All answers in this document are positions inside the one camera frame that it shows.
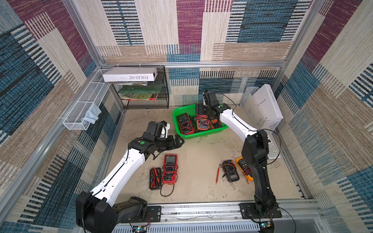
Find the red Delixi multimeter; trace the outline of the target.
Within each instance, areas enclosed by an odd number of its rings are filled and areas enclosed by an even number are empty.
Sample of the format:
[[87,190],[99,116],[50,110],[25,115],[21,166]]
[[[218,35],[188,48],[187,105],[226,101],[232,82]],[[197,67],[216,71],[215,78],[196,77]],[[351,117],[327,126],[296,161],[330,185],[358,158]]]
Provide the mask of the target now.
[[163,184],[173,185],[178,179],[178,156],[177,154],[166,154],[164,157],[164,165],[162,167],[162,182]]

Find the orange Victor multimeter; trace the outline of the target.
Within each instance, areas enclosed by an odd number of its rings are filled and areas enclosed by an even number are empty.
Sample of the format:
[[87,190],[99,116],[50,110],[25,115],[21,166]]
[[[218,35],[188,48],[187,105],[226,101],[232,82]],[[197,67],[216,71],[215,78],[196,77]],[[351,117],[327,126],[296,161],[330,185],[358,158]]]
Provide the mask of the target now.
[[210,120],[208,115],[196,115],[196,126],[198,131],[207,131],[210,127]]

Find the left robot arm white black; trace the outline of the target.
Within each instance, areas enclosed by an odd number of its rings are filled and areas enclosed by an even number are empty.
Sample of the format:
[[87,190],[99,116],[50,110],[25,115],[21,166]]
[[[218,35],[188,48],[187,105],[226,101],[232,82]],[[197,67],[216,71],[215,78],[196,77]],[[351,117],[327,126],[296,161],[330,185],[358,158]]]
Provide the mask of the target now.
[[180,135],[169,135],[170,124],[151,121],[141,137],[133,139],[112,171],[91,191],[81,192],[76,199],[76,224],[85,233],[111,233],[120,223],[149,222],[152,217],[147,201],[131,197],[117,203],[117,197],[135,171],[155,152],[183,146]]

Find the red Aneng multimeter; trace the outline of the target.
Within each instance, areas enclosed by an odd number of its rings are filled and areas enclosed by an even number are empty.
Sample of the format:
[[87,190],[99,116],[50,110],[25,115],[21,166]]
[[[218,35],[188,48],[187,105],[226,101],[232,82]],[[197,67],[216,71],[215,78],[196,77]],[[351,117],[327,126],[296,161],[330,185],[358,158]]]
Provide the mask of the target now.
[[180,132],[183,135],[191,135],[191,134],[194,134],[196,132],[195,128],[192,124],[192,121],[190,119],[189,114],[183,113],[181,115],[178,115],[177,116],[177,122],[178,122],[178,125],[179,125]]

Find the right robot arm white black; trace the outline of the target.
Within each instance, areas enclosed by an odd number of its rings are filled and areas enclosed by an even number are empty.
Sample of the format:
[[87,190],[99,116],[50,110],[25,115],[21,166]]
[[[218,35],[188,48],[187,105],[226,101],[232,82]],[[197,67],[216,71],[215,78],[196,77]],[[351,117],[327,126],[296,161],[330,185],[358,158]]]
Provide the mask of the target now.
[[281,209],[271,189],[268,176],[267,160],[269,154],[268,135],[265,130],[257,130],[242,120],[234,110],[225,103],[219,103],[216,93],[203,93],[205,110],[218,118],[243,141],[242,158],[249,165],[254,179],[254,202],[241,203],[243,219],[281,218]]

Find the small black multimeter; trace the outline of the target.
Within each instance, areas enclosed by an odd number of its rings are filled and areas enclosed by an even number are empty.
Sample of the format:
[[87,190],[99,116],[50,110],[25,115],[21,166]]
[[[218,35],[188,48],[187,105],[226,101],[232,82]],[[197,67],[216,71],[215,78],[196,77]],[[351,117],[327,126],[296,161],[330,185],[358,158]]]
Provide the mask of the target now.
[[236,182],[240,179],[237,167],[232,160],[225,160],[219,164],[216,176],[216,183],[218,183],[220,177],[220,170],[223,170],[222,177],[226,177],[228,182]]

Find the orange clamp multimeter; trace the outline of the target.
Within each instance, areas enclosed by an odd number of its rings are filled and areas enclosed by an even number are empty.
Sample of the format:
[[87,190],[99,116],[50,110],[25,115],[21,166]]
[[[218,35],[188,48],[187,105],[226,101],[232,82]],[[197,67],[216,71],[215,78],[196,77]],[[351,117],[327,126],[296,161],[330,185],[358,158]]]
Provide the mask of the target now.
[[215,117],[210,117],[209,122],[210,122],[211,129],[222,128],[221,122]]

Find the black pocket multimeter with leads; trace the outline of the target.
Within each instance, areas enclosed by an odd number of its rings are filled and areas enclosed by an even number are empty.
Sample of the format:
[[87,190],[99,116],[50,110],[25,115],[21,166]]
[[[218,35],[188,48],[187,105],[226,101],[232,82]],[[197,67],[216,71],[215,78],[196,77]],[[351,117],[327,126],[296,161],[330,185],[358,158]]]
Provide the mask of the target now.
[[149,189],[150,190],[159,190],[162,188],[162,169],[152,167],[150,169],[150,177],[149,177]]

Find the yellow clamp meter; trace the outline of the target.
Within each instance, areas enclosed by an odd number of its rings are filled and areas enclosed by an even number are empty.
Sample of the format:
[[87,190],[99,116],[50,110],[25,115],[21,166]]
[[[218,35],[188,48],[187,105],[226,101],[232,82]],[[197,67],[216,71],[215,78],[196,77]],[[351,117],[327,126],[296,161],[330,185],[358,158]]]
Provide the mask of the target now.
[[247,182],[252,182],[254,179],[252,178],[252,171],[247,162],[242,157],[240,157],[236,160],[236,164],[243,172],[245,178],[247,179]]

